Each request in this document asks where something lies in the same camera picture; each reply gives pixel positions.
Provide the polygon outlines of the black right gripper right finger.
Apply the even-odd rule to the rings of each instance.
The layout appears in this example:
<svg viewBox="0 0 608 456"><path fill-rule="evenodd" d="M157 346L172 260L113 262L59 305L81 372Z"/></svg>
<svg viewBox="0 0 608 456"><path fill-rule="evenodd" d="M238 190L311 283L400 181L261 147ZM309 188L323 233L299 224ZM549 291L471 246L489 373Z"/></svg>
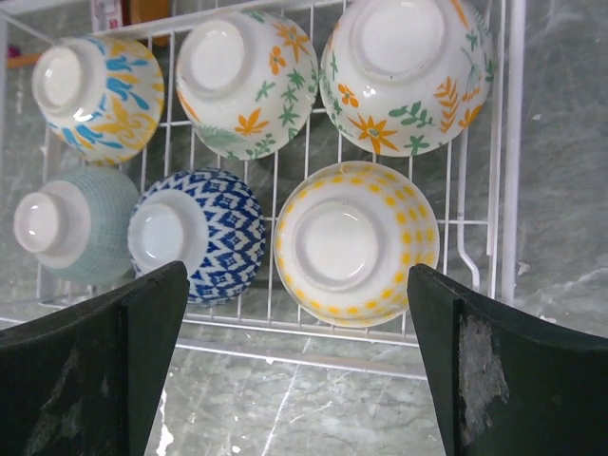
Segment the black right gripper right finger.
<svg viewBox="0 0 608 456"><path fill-rule="evenodd" d="M606 454L606 338L423 264L409 271L408 299L446 454Z"/></svg>

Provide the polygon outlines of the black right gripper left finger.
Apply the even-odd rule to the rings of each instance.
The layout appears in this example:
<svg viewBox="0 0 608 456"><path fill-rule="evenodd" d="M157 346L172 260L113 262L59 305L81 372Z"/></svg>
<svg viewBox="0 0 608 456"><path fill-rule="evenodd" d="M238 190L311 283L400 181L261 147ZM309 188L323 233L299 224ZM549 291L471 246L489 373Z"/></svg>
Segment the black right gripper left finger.
<svg viewBox="0 0 608 456"><path fill-rule="evenodd" d="M173 261L3 330L2 454L144 454L188 292Z"/></svg>

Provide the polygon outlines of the plain light teal bowl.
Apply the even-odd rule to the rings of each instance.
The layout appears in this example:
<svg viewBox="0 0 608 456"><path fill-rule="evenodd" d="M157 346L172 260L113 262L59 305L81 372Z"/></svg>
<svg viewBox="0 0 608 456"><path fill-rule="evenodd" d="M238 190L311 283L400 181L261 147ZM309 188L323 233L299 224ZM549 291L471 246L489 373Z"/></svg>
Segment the plain light teal bowl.
<svg viewBox="0 0 608 456"><path fill-rule="evenodd" d="M139 198L138 188L121 171L78 167L21 199L13 233L61 279L109 284L131 269L127 227Z"/></svg>

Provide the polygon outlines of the red patterned bowl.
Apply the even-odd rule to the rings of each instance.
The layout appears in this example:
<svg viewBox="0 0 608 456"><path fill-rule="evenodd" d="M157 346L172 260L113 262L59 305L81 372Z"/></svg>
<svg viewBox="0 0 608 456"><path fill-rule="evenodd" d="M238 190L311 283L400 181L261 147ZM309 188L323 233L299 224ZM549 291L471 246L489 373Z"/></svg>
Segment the red patterned bowl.
<svg viewBox="0 0 608 456"><path fill-rule="evenodd" d="M260 203L236 175L214 167L173 173L136 204L127 246L137 276L178 260L188 302L214 307L252 284L266 245Z"/></svg>

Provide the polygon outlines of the blue yellow patterned bowl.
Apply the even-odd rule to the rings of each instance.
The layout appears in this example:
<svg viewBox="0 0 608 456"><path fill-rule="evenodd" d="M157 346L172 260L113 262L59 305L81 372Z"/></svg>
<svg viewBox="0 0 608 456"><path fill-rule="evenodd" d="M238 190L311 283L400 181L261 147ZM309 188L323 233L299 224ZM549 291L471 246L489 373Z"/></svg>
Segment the blue yellow patterned bowl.
<svg viewBox="0 0 608 456"><path fill-rule="evenodd" d="M422 191L380 163L343 161L301 182L276 219L275 265L295 302L333 326L368 328L409 307L409 269L434 268L437 219Z"/></svg>

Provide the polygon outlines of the orange floral bowl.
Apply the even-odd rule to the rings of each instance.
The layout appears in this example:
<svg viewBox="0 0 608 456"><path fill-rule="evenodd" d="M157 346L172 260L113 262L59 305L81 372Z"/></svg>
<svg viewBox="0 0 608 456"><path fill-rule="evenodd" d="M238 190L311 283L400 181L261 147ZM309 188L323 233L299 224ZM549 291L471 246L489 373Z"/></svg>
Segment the orange floral bowl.
<svg viewBox="0 0 608 456"><path fill-rule="evenodd" d="M488 24L468 1L355 1L324 48L320 94L352 144L417 156L472 124L495 67Z"/></svg>
<svg viewBox="0 0 608 456"><path fill-rule="evenodd" d="M137 156L164 109L161 67L133 39L66 38L40 56L31 86L51 131L99 165Z"/></svg>
<svg viewBox="0 0 608 456"><path fill-rule="evenodd" d="M234 160L261 159L293 140L309 119L318 60L308 34L258 9L210 16L180 45L176 88L202 143Z"/></svg>

